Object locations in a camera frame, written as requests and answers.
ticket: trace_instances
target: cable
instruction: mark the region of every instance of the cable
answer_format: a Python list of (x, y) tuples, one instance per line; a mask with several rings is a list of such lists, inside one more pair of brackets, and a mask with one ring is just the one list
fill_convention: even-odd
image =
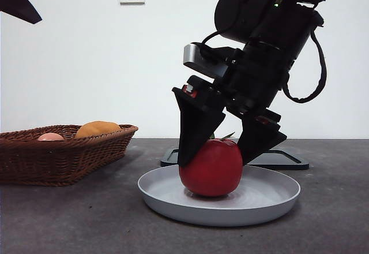
[(288, 98), (290, 98), (290, 100), (292, 100), (296, 103), (301, 103), (301, 104), (302, 103), (307, 103), (307, 102), (313, 100), (315, 97), (317, 97), (323, 91), (323, 89), (325, 87), (326, 80), (327, 80), (327, 66), (325, 64), (324, 53), (323, 53), (322, 47), (319, 44), (319, 41), (318, 41), (318, 39), (317, 39), (317, 37), (314, 33), (314, 30), (311, 31), (310, 35), (311, 35), (311, 38), (312, 38), (313, 42), (317, 45), (318, 52), (319, 52), (319, 60), (320, 60), (321, 67), (322, 67), (321, 78), (319, 80), (317, 88), (308, 97), (299, 99), (299, 98), (294, 98), (294, 97), (291, 96), (291, 94), (289, 94), (289, 90), (288, 90), (289, 74), (288, 73), (287, 73), (287, 80), (286, 80), (285, 84), (283, 85), (284, 94), (286, 94), (286, 96)]
[(242, 1), (243, 1), (243, 0), (238, 0), (237, 13), (236, 13), (236, 17), (235, 17), (235, 19), (234, 19), (233, 23), (232, 23), (228, 28), (225, 28), (225, 29), (223, 29), (223, 30), (219, 30), (219, 31), (216, 31), (216, 32), (214, 32), (214, 33), (210, 34), (209, 36), (207, 36), (207, 37), (206, 37), (206, 38), (201, 42), (201, 45), (200, 45), (200, 54), (201, 54), (202, 56), (204, 56), (204, 53), (203, 53), (204, 45), (206, 45), (206, 42), (207, 42), (209, 39), (211, 39), (211, 38), (213, 38), (213, 37), (215, 37), (215, 36), (217, 36), (217, 35), (220, 35), (220, 34), (222, 34), (222, 33), (224, 33), (224, 32), (227, 32), (228, 30), (230, 30), (231, 28), (233, 28), (233, 26), (237, 23), (238, 18), (240, 17), (240, 14), (241, 14)]

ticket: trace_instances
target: gray table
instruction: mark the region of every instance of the gray table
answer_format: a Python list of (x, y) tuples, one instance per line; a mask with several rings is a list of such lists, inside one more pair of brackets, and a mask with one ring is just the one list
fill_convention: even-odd
[(143, 202), (137, 180), (177, 143), (133, 139), (123, 159), (71, 187), (0, 186), (1, 253), (369, 253), (369, 140), (282, 143), (311, 164), (284, 171), (302, 187), (297, 204), (273, 222), (226, 229)]

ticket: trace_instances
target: brown wicker basket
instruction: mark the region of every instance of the brown wicker basket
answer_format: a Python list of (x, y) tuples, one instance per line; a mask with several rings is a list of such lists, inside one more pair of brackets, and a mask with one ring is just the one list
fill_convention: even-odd
[[(133, 125), (106, 135), (74, 139), (79, 125), (54, 125), (0, 134), (0, 183), (69, 186), (125, 155)], [(58, 133), (61, 141), (37, 141)]]

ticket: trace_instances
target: black object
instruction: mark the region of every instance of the black object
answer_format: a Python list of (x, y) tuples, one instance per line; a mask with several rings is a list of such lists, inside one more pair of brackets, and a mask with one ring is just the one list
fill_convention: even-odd
[[(177, 165), (178, 151), (177, 148), (168, 149), (160, 161), (160, 166)], [(282, 150), (267, 150), (248, 165), (273, 170), (307, 170), (309, 168), (307, 161), (298, 159)]]
[(28, 0), (0, 0), (0, 12), (8, 13), (32, 24), (42, 20)]
[[(217, 31), (202, 43), (190, 44), (189, 58), (184, 62), (214, 82), (191, 76), (182, 89), (173, 88), (181, 117), (180, 166), (191, 161), (220, 125), (224, 108), (242, 120), (238, 146), (244, 164), (287, 138), (279, 132), (280, 115), (268, 107), (282, 89), (297, 103), (311, 101), (323, 90), (326, 65), (314, 33), (323, 25), (323, 18), (315, 10), (321, 1), (219, 0), (214, 15)], [(207, 46), (205, 43), (215, 35), (244, 43), (245, 47)], [(298, 99), (288, 90), (289, 70), (309, 36), (318, 48), (321, 80), (310, 96)]]

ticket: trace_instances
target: tomato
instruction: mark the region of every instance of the tomato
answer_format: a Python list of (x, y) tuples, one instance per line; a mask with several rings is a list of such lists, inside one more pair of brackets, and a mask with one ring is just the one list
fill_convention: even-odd
[(242, 175), (242, 156), (232, 140), (208, 140), (186, 166), (179, 167), (182, 184), (203, 196), (222, 196), (234, 191)]

